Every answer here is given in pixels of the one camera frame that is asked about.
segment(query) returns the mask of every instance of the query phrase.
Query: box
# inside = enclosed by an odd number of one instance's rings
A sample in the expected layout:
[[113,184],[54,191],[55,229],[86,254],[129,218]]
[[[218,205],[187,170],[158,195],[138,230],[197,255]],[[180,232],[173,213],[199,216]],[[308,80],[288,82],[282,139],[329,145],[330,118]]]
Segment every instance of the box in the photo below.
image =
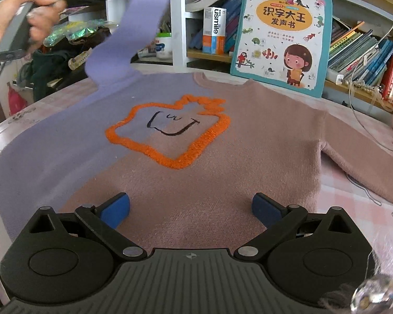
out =
[[209,54],[224,54],[226,9],[208,7],[204,9],[202,51]]

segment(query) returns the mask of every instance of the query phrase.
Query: cartoon girl illustration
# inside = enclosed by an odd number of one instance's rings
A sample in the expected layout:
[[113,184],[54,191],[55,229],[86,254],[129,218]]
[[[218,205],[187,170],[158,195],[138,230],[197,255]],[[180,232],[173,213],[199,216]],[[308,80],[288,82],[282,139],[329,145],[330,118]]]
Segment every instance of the cartoon girl illustration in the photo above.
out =
[[311,69],[313,58],[310,51],[302,45],[291,45],[284,52],[284,64],[288,68],[287,83],[300,86],[303,72]]

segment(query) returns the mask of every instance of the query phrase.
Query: cable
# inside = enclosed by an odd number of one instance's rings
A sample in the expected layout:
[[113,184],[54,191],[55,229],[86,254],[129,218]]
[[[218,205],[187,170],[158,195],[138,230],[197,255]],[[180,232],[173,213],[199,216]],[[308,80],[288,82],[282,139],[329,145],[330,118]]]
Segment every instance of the cable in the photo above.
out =
[[9,61],[4,62],[4,63],[3,63],[3,66],[1,66],[1,68],[0,68],[0,76],[1,76],[1,74],[3,73],[3,70],[4,70],[4,68],[6,67],[6,64],[7,64],[8,62],[9,62]]
[[357,120],[357,122],[358,122],[358,123],[362,126],[362,128],[363,128],[363,129],[364,129],[364,130],[374,139],[374,141],[375,141],[378,145],[380,145],[381,147],[383,147],[383,148],[385,148],[386,150],[389,150],[389,151],[391,151],[391,152],[393,152],[393,149],[391,149],[391,148],[385,146],[384,144],[380,143],[380,142],[376,139],[376,137],[374,137],[374,136],[370,133],[370,131],[367,130],[367,128],[366,128],[366,127],[360,122],[360,120],[358,119],[357,114],[355,113],[355,110],[354,110],[354,108],[352,107],[352,102],[351,102],[351,89],[352,89],[352,85],[353,85],[352,78],[353,78],[355,72],[357,71],[357,68],[358,68],[359,63],[361,62],[361,60],[363,60],[363,58],[364,58],[369,52],[371,52],[376,46],[378,46],[378,45],[383,41],[383,39],[384,39],[385,37],[389,36],[389,35],[390,35],[390,32],[391,32],[392,30],[393,30],[393,25],[392,25],[392,27],[390,28],[390,30],[387,32],[387,34],[386,34],[385,36],[383,36],[383,37],[379,40],[379,42],[377,42],[377,44],[376,44],[375,46],[373,46],[372,48],[370,48],[369,50],[367,50],[362,56],[359,57],[359,61],[358,61],[357,64],[355,65],[354,71],[353,71],[352,74],[351,74],[350,81],[349,81],[349,90],[348,90],[348,98],[349,98],[349,101],[350,101],[350,108],[351,108],[352,113],[354,114],[354,117],[355,117],[355,119]]

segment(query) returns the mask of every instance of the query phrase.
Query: red book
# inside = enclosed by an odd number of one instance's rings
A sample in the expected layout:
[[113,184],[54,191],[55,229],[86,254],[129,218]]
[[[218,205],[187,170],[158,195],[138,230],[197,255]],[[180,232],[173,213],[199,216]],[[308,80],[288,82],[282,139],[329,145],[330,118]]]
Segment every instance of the red book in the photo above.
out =
[[384,85],[384,90],[382,93],[383,99],[389,100],[389,96],[393,90],[393,55],[390,58],[389,66],[387,71],[384,73],[381,83]]

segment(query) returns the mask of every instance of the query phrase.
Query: sweater sleeve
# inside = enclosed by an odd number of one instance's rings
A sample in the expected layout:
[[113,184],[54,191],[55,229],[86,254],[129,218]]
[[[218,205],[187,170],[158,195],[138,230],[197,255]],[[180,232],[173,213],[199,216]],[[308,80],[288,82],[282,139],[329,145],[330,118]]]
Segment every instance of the sweater sleeve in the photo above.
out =
[[322,151],[369,190],[393,203],[393,153],[344,121],[328,114]]

